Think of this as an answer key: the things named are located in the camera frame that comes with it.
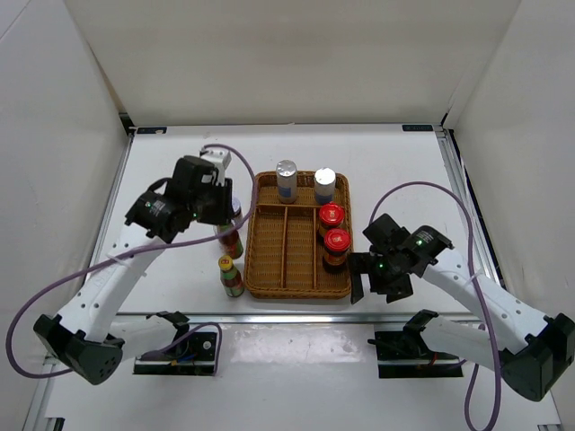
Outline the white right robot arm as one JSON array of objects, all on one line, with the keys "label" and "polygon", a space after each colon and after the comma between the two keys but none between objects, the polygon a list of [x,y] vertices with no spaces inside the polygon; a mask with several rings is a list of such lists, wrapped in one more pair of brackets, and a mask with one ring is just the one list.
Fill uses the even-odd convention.
[{"label": "white right robot arm", "polygon": [[414,232],[383,215],[363,232],[379,259],[371,266],[381,281],[419,277],[450,295],[482,320],[484,330],[421,310],[404,326],[406,353],[458,356],[500,374],[514,392],[540,401],[574,360],[574,322],[527,305],[490,278],[473,273],[468,260],[436,229]]}]

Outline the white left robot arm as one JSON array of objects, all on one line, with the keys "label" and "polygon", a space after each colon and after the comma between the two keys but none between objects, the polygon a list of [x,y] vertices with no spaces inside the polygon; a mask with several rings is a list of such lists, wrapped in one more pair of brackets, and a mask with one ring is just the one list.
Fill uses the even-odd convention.
[{"label": "white left robot arm", "polygon": [[[87,382],[105,382],[125,360],[141,355],[178,359],[187,352],[192,334],[187,320],[179,312],[159,312],[143,327],[124,330],[115,326],[117,311],[138,280],[163,251],[178,248],[175,235],[190,222],[205,222],[199,203],[202,198],[220,198],[217,215],[231,206],[232,183],[222,186],[203,184],[190,189],[191,201],[156,193],[170,179],[157,181],[130,209],[119,245],[124,251],[90,267],[91,277],[53,317],[41,315],[33,330],[45,347],[62,364]],[[288,239],[297,229],[286,223],[272,232],[258,227],[259,211],[269,204],[252,200],[245,221],[249,225],[244,281],[251,295],[259,299],[341,299],[353,303],[363,298],[361,277],[345,265],[327,271],[320,256],[321,244],[311,233],[313,247],[288,247]]]}]

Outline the red-lid sauce jar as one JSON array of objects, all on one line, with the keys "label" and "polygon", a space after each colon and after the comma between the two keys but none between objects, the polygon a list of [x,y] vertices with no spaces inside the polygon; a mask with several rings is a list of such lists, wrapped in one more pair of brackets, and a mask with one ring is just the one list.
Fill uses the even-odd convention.
[{"label": "red-lid sauce jar", "polygon": [[347,267],[347,257],[351,247],[350,233],[341,228],[326,232],[323,237],[323,268],[332,274],[342,272]]},{"label": "red-lid sauce jar", "polygon": [[318,210],[317,232],[321,240],[331,229],[340,228],[345,219],[345,210],[342,206],[329,202]]}]

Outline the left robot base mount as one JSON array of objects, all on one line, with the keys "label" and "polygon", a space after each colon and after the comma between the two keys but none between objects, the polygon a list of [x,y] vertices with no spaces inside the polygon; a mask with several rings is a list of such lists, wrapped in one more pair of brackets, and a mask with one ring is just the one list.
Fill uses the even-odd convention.
[{"label": "left robot base mount", "polygon": [[217,374],[223,330],[217,323],[202,323],[185,334],[177,346],[153,356],[135,359],[132,374],[142,376],[206,376]]}]

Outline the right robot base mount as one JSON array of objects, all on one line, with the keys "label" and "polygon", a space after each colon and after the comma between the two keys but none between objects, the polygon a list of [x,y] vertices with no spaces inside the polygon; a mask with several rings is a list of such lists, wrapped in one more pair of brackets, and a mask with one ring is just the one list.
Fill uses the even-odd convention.
[{"label": "right robot base mount", "polygon": [[461,378],[463,360],[443,352],[424,351],[404,337],[399,324],[376,324],[367,340],[376,354],[380,379]]}]

